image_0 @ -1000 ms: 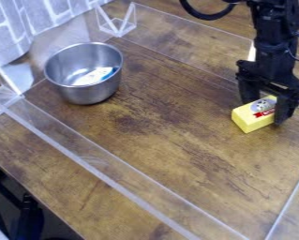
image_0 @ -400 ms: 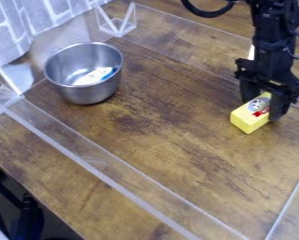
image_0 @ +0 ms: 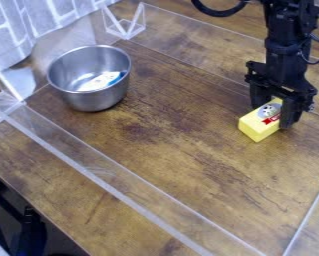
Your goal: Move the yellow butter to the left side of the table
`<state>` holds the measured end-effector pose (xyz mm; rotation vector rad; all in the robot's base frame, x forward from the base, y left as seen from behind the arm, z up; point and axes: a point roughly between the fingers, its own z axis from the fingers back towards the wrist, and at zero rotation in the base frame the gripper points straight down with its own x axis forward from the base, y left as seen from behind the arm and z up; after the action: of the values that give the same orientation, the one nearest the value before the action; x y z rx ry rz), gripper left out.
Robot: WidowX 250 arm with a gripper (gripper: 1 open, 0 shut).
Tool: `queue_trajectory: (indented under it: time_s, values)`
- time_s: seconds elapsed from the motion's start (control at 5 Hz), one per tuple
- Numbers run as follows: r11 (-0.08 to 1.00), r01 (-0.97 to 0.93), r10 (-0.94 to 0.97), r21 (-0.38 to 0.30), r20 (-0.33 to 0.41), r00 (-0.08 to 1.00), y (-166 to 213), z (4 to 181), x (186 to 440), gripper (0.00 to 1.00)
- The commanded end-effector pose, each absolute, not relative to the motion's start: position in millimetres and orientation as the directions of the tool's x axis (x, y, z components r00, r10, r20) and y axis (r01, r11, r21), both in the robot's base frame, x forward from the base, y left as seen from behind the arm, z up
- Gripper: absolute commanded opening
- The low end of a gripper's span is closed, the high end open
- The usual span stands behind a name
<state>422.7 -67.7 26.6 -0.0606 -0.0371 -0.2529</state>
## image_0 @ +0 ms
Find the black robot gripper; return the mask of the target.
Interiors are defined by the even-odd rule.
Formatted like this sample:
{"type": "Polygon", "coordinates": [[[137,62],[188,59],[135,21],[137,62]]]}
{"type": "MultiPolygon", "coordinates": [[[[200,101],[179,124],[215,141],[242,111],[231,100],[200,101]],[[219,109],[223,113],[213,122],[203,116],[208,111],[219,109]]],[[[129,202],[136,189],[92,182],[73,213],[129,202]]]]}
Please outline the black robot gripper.
{"type": "Polygon", "coordinates": [[[311,40],[290,45],[264,40],[266,62],[248,61],[246,82],[250,84],[250,99],[254,109],[271,97],[283,99],[279,128],[288,129],[299,121],[303,112],[314,109],[315,87],[306,79],[311,40]]]}

